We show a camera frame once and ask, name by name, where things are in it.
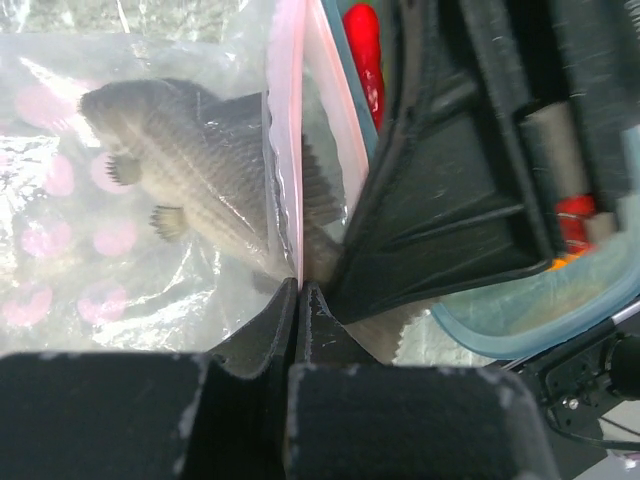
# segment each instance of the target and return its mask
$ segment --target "black cable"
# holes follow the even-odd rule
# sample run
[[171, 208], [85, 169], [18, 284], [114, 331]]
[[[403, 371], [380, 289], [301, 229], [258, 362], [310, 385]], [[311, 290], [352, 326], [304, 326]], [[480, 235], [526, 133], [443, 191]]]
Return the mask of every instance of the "black cable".
[[636, 437], [640, 437], [640, 432], [636, 432], [635, 430], [629, 428], [629, 427], [625, 427], [624, 425], [619, 424], [618, 422], [614, 422], [613, 420], [609, 420], [607, 417], [601, 417], [600, 420], [602, 420], [605, 423], [608, 423], [609, 425], [613, 425], [616, 428], [619, 428], [620, 430], [623, 430], [627, 433], [630, 433], [631, 435], [635, 435]]
[[640, 452], [640, 442], [628, 442], [620, 440], [600, 440], [599, 438], [585, 437], [577, 433], [565, 432], [558, 428], [550, 417], [550, 412], [545, 415], [549, 428], [561, 437], [573, 440], [591, 447], [602, 448], [604, 450], [623, 450], [627, 452]]

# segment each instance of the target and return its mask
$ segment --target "fish pectoral fin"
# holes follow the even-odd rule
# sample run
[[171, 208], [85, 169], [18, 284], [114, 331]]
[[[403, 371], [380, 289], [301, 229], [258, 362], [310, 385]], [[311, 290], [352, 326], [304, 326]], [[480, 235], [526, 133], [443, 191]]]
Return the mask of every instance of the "fish pectoral fin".
[[107, 174], [119, 185], [133, 185], [142, 179], [140, 160], [127, 155], [112, 155], [107, 162]]
[[182, 208], [156, 207], [151, 215], [151, 226], [167, 242], [177, 242], [187, 230], [189, 224]]

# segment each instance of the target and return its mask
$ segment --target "pink dot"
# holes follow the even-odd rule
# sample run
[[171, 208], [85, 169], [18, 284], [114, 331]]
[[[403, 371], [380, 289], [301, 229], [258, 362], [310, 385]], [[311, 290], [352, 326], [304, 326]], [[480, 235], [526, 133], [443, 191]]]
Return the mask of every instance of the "pink dot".
[[73, 167], [67, 157], [56, 155], [51, 159], [47, 176], [44, 181], [44, 189], [49, 195], [66, 197], [73, 193], [74, 179]]
[[132, 221], [113, 222], [93, 235], [93, 246], [102, 255], [116, 257], [129, 252], [137, 236], [136, 225]]
[[11, 157], [5, 152], [0, 152], [0, 173], [7, 173], [11, 170]]
[[28, 327], [45, 318], [52, 300], [50, 287], [27, 284], [19, 287], [14, 298], [2, 305], [2, 314], [8, 324]]
[[68, 223], [45, 220], [22, 233], [22, 248], [36, 258], [53, 257], [69, 246], [71, 236]]
[[91, 162], [91, 178], [101, 189], [116, 195], [127, 193], [132, 185], [118, 185], [107, 173], [107, 162], [109, 162], [109, 154], [103, 153], [98, 155]]
[[57, 132], [69, 128], [69, 121], [77, 115], [77, 98], [54, 92], [44, 85], [25, 87], [18, 92], [15, 108], [30, 125]]
[[93, 325], [119, 320], [126, 305], [127, 292], [111, 282], [98, 282], [87, 287], [77, 303], [80, 316]]

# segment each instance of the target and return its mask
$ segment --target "fish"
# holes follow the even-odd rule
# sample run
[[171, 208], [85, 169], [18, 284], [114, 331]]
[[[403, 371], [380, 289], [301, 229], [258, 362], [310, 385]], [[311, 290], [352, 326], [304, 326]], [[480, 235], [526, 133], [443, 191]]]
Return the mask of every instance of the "fish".
[[[195, 231], [254, 279], [294, 276], [269, 248], [261, 93], [222, 100], [190, 80], [124, 80], [85, 93], [78, 110], [109, 152], [113, 181], [140, 184], [157, 203], [149, 223], [161, 239]], [[304, 275], [323, 285], [342, 254], [324, 227], [343, 210], [304, 134], [302, 171]]]

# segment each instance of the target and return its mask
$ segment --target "clear plastic bag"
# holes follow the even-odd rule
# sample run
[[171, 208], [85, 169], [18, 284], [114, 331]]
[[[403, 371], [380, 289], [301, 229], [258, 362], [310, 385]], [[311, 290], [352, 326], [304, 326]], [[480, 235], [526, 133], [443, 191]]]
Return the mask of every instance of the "clear plastic bag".
[[246, 0], [6, 0], [2, 33], [133, 33], [167, 40], [225, 42], [240, 18], [260, 27], [264, 17], [236, 14]]
[[[321, 2], [278, 0], [271, 32], [269, 138], [283, 175], [288, 237], [298, 278], [322, 285], [341, 254], [348, 217], [368, 172], [367, 152]], [[310, 177], [318, 168], [324, 185]]]
[[263, 128], [272, 13], [249, 3], [219, 45], [0, 39], [0, 351], [209, 349], [293, 275]]

